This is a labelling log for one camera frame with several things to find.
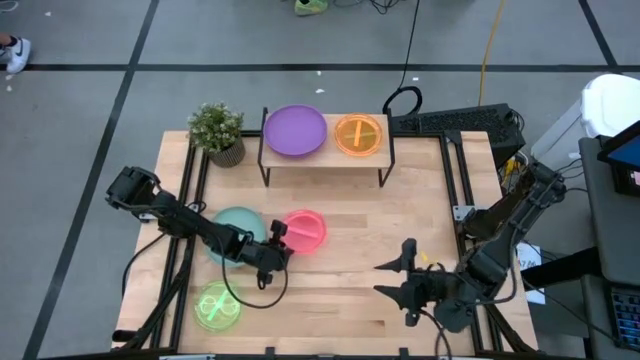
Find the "wooden shelf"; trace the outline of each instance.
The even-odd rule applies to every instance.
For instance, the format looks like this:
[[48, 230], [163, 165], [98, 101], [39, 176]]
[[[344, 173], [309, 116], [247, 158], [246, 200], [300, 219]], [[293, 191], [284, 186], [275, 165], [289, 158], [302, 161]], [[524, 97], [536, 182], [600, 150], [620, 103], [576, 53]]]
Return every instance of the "wooden shelf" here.
[[389, 136], [389, 121], [386, 115], [369, 114], [382, 129], [382, 141], [378, 150], [364, 157], [345, 154], [335, 139], [335, 127], [347, 114], [325, 114], [327, 139], [320, 149], [304, 157], [288, 157], [273, 151], [266, 141], [262, 142], [262, 166], [265, 168], [373, 168], [386, 169], [392, 164], [392, 138]]

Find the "computer screen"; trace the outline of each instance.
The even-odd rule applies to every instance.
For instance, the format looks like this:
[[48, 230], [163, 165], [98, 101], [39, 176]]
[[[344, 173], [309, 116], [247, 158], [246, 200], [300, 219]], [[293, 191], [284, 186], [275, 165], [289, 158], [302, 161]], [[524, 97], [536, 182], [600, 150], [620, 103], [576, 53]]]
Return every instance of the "computer screen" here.
[[640, 121], [607, 140], [598, 159], [631, 171], [640, 171]]

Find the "potted plant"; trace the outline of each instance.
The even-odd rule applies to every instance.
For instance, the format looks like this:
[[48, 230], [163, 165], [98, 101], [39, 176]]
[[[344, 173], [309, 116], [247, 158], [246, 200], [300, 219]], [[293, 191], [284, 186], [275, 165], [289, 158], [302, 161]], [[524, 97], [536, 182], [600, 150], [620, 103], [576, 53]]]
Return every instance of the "potted plant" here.
[[224, 103], [202, 104], [189, 117], [189, 136], [216, 165], [229, 168], [245, 154], [240, 136], [244, 114], [231, 112]]

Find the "plant pot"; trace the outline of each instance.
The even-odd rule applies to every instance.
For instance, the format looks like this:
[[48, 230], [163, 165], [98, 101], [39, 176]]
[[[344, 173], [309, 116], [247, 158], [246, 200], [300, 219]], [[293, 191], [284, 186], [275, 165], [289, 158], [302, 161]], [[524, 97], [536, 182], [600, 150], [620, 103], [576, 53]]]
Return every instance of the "plant pot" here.
[[219, 153], [208, 153], [209, 160], [212, 163], [222, 167], [222, 168], [230, 168], [234, 167], [244, 159], [244, 143], [242, 142], [242, 137], [238, 137], [235, 143], [230, 147]]

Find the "pink plate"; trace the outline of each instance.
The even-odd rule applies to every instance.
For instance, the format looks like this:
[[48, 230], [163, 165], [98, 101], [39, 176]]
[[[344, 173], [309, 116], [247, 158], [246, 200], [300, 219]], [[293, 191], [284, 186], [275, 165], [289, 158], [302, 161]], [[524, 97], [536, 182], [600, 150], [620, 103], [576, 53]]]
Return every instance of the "pink plate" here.
[[294, 211], [284, 223], [288, 229], [282, 241], [297, 254], [313, 254], [327, 237], [324, 218], [311, 210]]

